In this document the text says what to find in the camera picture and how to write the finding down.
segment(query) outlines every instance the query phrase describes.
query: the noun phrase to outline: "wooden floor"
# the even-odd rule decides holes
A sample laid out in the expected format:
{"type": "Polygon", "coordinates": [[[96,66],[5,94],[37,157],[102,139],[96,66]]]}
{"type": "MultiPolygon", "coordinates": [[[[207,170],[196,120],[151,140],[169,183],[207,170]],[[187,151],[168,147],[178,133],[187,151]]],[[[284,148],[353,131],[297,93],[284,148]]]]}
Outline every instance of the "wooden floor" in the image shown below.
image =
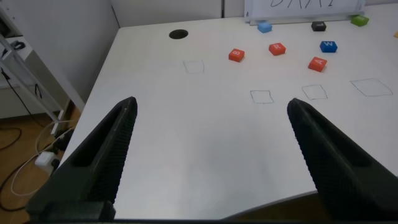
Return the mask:
{"type": "MultiPolygon", "coordinates": [[[[34,116],[42,125],[51,123],[50,118],[46,114],[35,114],[34,116]]],[[[71,106],[68,109],[66,118],[78,119],[79,117],[80,112],[75,109],[74,106],[71,106]]],[[[76,124],[77,121],[74,121],[67,127],[72,127],[76,124]]],[[[15,144],[7,149],[0,150],[0,182],[2,183],[16,167],[35,155],[35,140],[43,128],[35,123],[29,116],[0,119],[0,129],[1,128],[22,129],[22,136],[15,144]]],[[[18,133],[17,130],[0,130],[0,148],[12,142],[18,136],[18,133]]],[[[50,128],[48,128],[42,135],[42,139],[39,142],[39,149],[42,149],[53,140],[54,138],[50,135],[50,128]]],[[[48,177],[49,175],[45,171],[34,165],[33,160],[21,170],[21,173],[15,181],[14,190],[18,194],[29,193],[41,187],[48,177]]],[[[6,208],[23,207],[30,199],[31,195],[25,197],[13,195],[11,193],[11,180],[12,177],[7,181],[7,184],[1,192],[1,203],[6,208]]],[[[0,224],[23,223],[28,220],[29,216],[25,210],[20,210],[18,212],[5,212],[0,210],[0,224]]]]}
{"type": "MultiPolygon", "coordinates": [[[[70,119],[78,119],[80,113],[75,108],[70,108],[67,112],[70,119]]],[[[51,122],[45,114],[35,115],[37,120],[43,125],[51,122]]],[[[4,179],[20,164],[28,160],[35,154],[34,143],[42,127],[37,125],[29,116],[0,119],[0,128],[21,128],[21,138],[7,149],[0,150],[0,181],[4,179]]],[[[0,148],[8,145],[18,135],[18,131],[0,130],[0,148]]],[[[40,149],[53,141],[50,130],[47,130],[40,140],[40,149]]],[[[19,193],[31,192],[42,186],[48,179],[48,174],[30,162],[19,174],[15,182],[14,190],[19,193]]],[[[31,196],[17,197],[11,193],[11,179],[7,182],[1,192],[0,200],[6,208],[23,207],[31,196]]],[[[303,220],[303,221],[325,221],[330,220],[329,214],[324,209],[317,194],[296,198],[286,202],[278,203],[267,207],[259,207],[247,212],[237,214],[227,218],[228,220],[303,220]]],[[[0,210],[0,224],[3,223],[23,223],[29,220],[28,214],[24,211],[5,212],[0,210]]]]}

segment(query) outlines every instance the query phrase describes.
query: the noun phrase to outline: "cable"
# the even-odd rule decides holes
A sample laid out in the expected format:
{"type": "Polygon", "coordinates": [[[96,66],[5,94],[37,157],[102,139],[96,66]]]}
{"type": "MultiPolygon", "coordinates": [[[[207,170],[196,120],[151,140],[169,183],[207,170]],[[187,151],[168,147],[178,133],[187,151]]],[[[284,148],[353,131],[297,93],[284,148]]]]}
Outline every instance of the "cable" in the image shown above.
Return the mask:
{"type": "Polygon", "coordinates": [[[69,121],[51,122],[50,124],[46,125],[46,127],[44,127],[44,128],[41,130],[41,132],[39,133],[39,135],[38,135],[37,138],[36,138],[36,141],[35,141],[35,150],[36,150],[36,154],[37,154],[37,155],[40,154],[40,152],[39,152],[39,140],[40,140],[41,135],[44,133],[44,131],[45,131],[47,128],[49,128],[51,125],[53,125],[53,124],[55,124],[55,123],[70,123],[70,122],[73,122],[73,121],[77,121],[77,119],[69,120],[69,121]]]}
{"type": "MultiPolygon", "coordinates": [[[[76,121],[76,120],[58,121],[58,122],[56,122],[56,123],[69,123],[69,122],[72,122],[72,121],[76,121]]],[[[44,152],[44,151],[50,149],[50,147],[52,147],[53,144],[54,144],[55,142],[57,142],[59,139],[63,138],[63,137],[65,136],[66,133],[68,133],[69,131],[71,131],[71,130],[74,128],[74,127],[69,128],[67,131],[65,131],[63,134],[61,134],[59,137],[57,137],[51,144],[49,144],[49,145],[46,146],[44,149],[42,149],[41,151],[39,151],[37,148],[38,148],[39,139],[40,139],[41,135],[43,134],[44,130],[46,130],[48,127],[50,127],[50,126],[53,125],[53,124],[55,124],[55,122],[51,122],[51,123],[48,124],[46,127],[44,127],[43,130],[41,130],[41,132],[40,132],[39,135],[37,136],[36,142],[35,142],[36,155],[32,156],[32,157],[31,157],[30,159],[28,159],[25,163],[23,163],[23,165],[21,165],[20,168],[18,169],[18,171],[15,173],[15,176],[12,178],[12,182],[11,182],[11,192],[12,192],[14,195],[19,196],[19,197],[28,196],[28,195],[31,195],[31,194],[36,193],[36,191],[38,191],[38,190],[40,189],[40,188],[38,188],[38,189],[36,189],[36,190],[34,190],[34,191],[32,191],[32,192],[26,193],[26,194],[19,194],[19,193],[16,193],[16,192],[14,191],[14,182],[15,182],[15,180],[16,180],[16,178],[17,178],[19,172],[22,170],[22,168],[24,168],[24,167],[26,166],[26,164],[28,164],[28,163],[29,163],[32,159],[34,159],[36,156],[39,156],[42,152],[44,152]]]]}
{"type": "Polygon", "coordinates": [[[21,101],[21,103],[24,105],[26,111],[29,113],[29,116],[41,127],[44,127],[43,124],[40,124],[35,117],[33,117],[32,113],[29,111],[29,109],[26,107],[24,101],[21,99],[21,97],[18,95],[17,91],[15,91],[14,87],[12,87],[12,85],[10,84],[10,82],[8,81],[9,77],[7,76],[7,74],[4,72],[3,69],[1,69],[1,73],[2,75],[4,75],[4,78],[6,79],[8,85],[11,87],[11,89],[13,90],[13,92],[17,95],[18,99],[21,101]]]}
{"type": "MultiPolygon", "coordinates": [[[[1,186],[0,186],[0,195],[1,195],[1,192],[2,192],[2,190],[3,190],[3,188],[4,188],[4,186],[5,186],[6,183],[7,183],[7,181],[10,179],[10,177],[11,177],[19,168],[21,168],[26,162],[27,162],[27,161],[25,161],[24,163],[22,163],[21,165],[19,165],[17,168],[15,168],[15,169],[8,175],[8,177],[3,181],[3,183],[2,183],[1,186]]],[[[19,208],[6,208],[6,207],[1,203],[1,200],[0,200],[0,208],[1,208],[2,210],[6,211],[6,212],[16,212],[16,211],[19,211],[19,210],[24,209],[25,206],[19,207],[19,208]]]]}
{"type": "Polygon", "coordinates": [[[0,147],[0,150],[7,149],[8,147],[12,146],[15,142],[17,142],[19,140],[19,138],[22,135],[22,129],[21,128],[0,128],[0,131],[7,131],[7,130],[18,130],[19,131],[18,137],[15,140],[13,140],[13,142],[8,144],[7,146],[0,147]]]}

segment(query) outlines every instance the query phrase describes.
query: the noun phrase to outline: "white wall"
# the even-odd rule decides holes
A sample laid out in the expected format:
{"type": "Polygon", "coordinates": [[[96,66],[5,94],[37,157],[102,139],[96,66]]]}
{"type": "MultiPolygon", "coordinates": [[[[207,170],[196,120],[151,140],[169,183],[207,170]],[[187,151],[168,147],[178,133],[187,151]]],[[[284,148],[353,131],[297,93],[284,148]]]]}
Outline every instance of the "white wall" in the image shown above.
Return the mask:
{"type": "MultiPolygon", "coordinates": [[[[366,5],[398,3],[398,0],[367,0],[366,5]]],[[[225,0],[225,18],[243,17],[244,0],[225,0]]]]}
{"type": "Polygon", "coordinates": [[[121,27],[221,18],[221,0],[112,0],[112,5],[121,27]]]}
{"type": "Polygon", "coordinates": [[[0,6],[83,110],[119,29],[110,0],[2,0],[0,6]]]}

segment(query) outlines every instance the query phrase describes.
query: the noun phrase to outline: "drawn square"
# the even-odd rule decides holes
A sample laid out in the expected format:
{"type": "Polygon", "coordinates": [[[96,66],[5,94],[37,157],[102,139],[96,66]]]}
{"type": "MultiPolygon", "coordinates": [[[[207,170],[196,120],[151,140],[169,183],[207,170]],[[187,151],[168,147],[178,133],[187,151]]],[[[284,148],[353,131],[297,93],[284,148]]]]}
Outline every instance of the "drawn square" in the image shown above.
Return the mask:
{"type": "Polygon", "coordinates": [[[375,78],[351,81],[351,83],[365,96],[389,96],[392,91],[375,78]]]}
{"type": "Polygon", "coordinates": [[[319,100],[319,99],[327,99],[326,91],[323,89],[321,85],[309,85],[302,87],[305,96],[309,100],[319,100]]]}
{"type": "Polygon", "coordinates": [[[250,94],[254,103],[265,104],[274,102],[269,90],[252,90],[250,91],[250,94]]]}
{"type": "Polygon", "coordinates": [[[205,64],[202,60],[184,60],[183,63],[188,74],[205,72],[205,64]]]}

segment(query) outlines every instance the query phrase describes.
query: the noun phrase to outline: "blue block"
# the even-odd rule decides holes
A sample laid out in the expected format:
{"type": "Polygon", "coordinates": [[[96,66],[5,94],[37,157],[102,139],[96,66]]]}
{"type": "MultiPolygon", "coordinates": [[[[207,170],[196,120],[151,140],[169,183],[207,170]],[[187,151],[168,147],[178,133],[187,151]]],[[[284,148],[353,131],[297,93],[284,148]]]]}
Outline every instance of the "blue block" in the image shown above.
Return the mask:
{"type": "Polygon", "coordinates": [[[262,33],[266,33],[272,30],[272,25],[268,22],[260,22],[257,26],[257,29],[259,29],[259,31],[262,33]]]}
{"type": "Polygon", "coordinates": [[[337,45],[334,41],[322,41],[320,47],[323,53],[335,53],[337,51],[337,45]]]}

